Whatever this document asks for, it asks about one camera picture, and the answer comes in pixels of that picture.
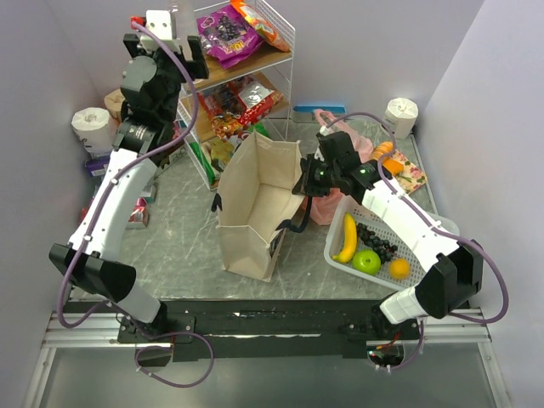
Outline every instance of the pink plastic bag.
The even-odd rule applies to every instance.
[[[322,109],[314,110],[315,118],[321,126],[325,126],[334,120],[334,115]],[[362,136],[353,130],[346,122],[340,121],[332,126],[332,130],[335,132],[345,132],[351,138],[351,142],[354,144],[355,150],[359,152],[361,163],[368,162],[371,157],[371,153],[374,150],[372,142],[365,136]],[[327,197],[315,197],[312,200],[312,208],[310,209],[309,216],[318,225],[330,225],[334,212],[337,210],[338,203],[342,200],[343,194],[339,189],[331,189],[331,194]],[[302,208],[306,209],[308,199],[304,199]]]

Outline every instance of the floral napkin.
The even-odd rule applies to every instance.
[[[394,152],[391,158],[404,166],[404,170],[397,174],[395,178],[407,194],[413,193],[427,183],[427,175],[398,150]]]

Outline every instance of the brown paper bag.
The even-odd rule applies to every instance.
[[[111,117],[117,121],[117,124],[122,122],[121,107],[124,100],[125,97],[122,96],[121,89],[116,89],[104,97],[105,108],[110,112]]]
[[[270,281],[284,229],[302,203],[298,143],[253,132],[230,159],[219,182],[218,234],[224,269]]]

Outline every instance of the paper towel roll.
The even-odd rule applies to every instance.
[[[92,156],[103,156],[111,152],[111,143],[116,137],[116,124],[110,113],[102,108],[87,108],[77,112],[71,126]]]
[[[415,102],[406,98],[396,98],[389,101],[383,121],[391,127],[396,139],[405,139],[416,123],[417,115]]]

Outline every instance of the green apple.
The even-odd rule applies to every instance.
[[[382,267],[380,257],[371,249],[357,252],[351,262],[358,271],[372,276]]]

